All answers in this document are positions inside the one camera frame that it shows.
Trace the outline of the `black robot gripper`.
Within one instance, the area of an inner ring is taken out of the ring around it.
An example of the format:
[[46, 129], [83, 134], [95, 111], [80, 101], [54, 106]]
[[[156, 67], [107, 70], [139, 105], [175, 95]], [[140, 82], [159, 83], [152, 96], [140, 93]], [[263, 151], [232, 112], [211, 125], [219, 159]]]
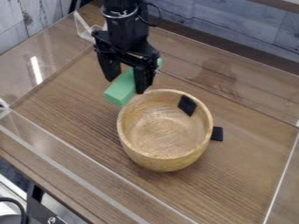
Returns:
[[106, 79], [112, 82], [122, 74], [122, 64], [134, 67], [135, 91], [139, 95], [152, 86], [158, 68], [159, 51], [148, 42], [150, 25], [144, 13], [132, 11], [119, 15], [103, 12], [107, 30], [95, 30], [95, 51]]

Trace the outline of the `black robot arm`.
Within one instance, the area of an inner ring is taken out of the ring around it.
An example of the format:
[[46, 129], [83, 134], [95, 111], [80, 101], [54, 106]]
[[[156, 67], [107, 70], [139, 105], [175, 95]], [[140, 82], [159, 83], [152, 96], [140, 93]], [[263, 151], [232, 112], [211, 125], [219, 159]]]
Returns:
[[94, 30], [95, 52], [103, 74], [112, 81], [122, 74], [122, 64], [134, 69], [135, 91], [142, 94], [154, 84], [160, 52], [148, 42], [150, 22], [146, 0], [103, 0], [102, 15], [107, 30]]

